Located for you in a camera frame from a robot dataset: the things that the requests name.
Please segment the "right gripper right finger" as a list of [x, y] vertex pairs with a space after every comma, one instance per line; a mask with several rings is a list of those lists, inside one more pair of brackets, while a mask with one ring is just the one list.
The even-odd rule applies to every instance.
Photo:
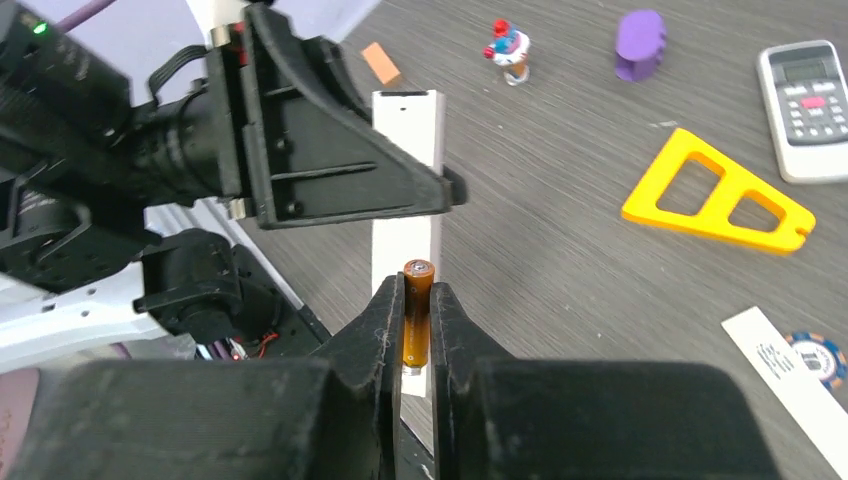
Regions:
[[776, 479], [737, 384], [686, 362], [519, 359], [433, 286], [440, 479]]

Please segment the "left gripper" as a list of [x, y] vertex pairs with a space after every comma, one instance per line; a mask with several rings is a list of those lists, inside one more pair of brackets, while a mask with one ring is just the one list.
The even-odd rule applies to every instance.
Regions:
[[[244, 25], [211, 30], [205, 57], [229, 217], [245, 219], [254, 208], [257, 224], [273, 230], [414, 216], [386, 193], [383, 176], [400, 167], [403, 151], [372, 128], [340, 47], [296, 37], [288, 18], [264, 4], [243, 14]], [[425, 214], [453, 206], [450, 184], [436, 181], [445, 202]]]

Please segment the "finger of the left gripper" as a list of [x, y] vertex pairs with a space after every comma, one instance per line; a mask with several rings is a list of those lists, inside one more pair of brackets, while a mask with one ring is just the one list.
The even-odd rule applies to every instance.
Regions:
[[465, 178], [449, 166], [442, 167], [442, 176], [450, 184], [452, 204], [464, 205], [468, 201], [468, 188]]

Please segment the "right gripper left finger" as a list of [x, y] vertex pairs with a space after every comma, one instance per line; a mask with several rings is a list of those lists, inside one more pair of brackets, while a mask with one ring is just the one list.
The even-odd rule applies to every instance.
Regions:
[[404, 280], [306, 357], [84, 364], [13, 479], [391, 479]]

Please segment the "white remote battery cover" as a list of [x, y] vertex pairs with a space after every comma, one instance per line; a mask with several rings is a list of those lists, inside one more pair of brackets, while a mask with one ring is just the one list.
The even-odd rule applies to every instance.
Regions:
[[412, 260], [440, 267], [441, 217], [424, 212], [445, 202], [437, 185], [444, 153], [445, 97], [435, 91], [375, 92], [373, 127], [403, 151], [399, 168], [385, 174], [386, 193], [414, 216], [372, 224], [371, 289]]

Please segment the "orange small cylinder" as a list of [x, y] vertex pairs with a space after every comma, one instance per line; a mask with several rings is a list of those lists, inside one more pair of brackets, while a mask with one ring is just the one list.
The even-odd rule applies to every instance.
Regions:
[[430, 294], [435, 278], [432, 263], [415, 259], [404, 266], [404, 373], [421, 374], [428, 363], [430, 347]]

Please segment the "long white remote lid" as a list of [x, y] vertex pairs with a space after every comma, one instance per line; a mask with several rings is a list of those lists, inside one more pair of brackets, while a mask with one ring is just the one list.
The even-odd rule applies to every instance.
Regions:
[[827, 390], [758, 307], [721, 323], [824, 460], [847, 477], [847, 411]]

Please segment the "white remote control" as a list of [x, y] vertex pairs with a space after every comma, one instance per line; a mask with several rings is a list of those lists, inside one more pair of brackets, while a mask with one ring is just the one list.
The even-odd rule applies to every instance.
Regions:
[[828, 40], [767, 48], [757, 59], [781, 177], [796, 184], [847, 180], [847, 84]]

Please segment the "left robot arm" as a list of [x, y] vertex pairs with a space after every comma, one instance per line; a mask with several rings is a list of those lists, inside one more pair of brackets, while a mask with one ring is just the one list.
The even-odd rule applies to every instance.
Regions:
[[259, 340], [291, 307], [250, 258], [200, 229], [168, 237], [150, 207], [235, 202], [266, 230], [441, 214], [463, 179], [372, 127], [339, 46], [303, 39], [269, 1], [238, 3], [220, 46], [189, 45], [129, 79], [19, 1], [1, 5], [1, 270], [93, 296], [128, 265], [125, 301], [201, 344]]

